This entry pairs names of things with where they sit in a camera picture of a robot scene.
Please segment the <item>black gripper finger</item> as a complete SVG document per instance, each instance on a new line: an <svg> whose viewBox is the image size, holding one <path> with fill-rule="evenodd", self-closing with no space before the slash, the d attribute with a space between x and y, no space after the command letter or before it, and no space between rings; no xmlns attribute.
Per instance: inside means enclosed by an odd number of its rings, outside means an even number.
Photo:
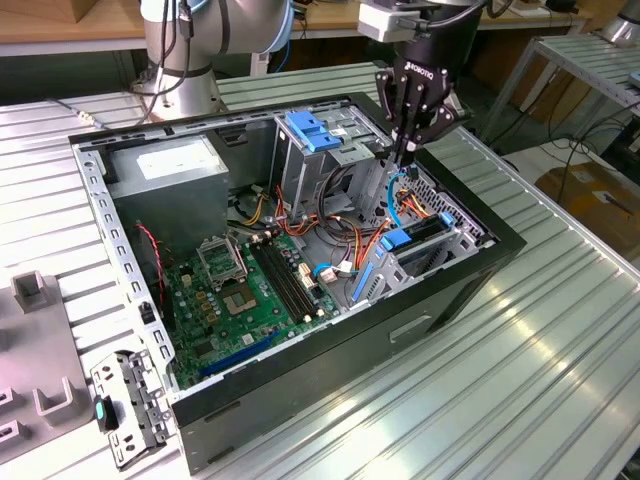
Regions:
<svg viewBox="0 0 640 480"><path fill-rule="evenodd" d="M413 163L415 154L425 144L446 136L472 118L472 111L451 90L439 103L430 106L424 101L407 113L402 140L402 162Z"/></svg>
<svg viewBox="0 0 640 480"><path fill-rule="evenodd" d="M405 136L406 103L405 81L396 82L393 69L382 69L376 73L376 87L385 118L393 125L393 162L413 163L415 148L409 146Z"/></svg>

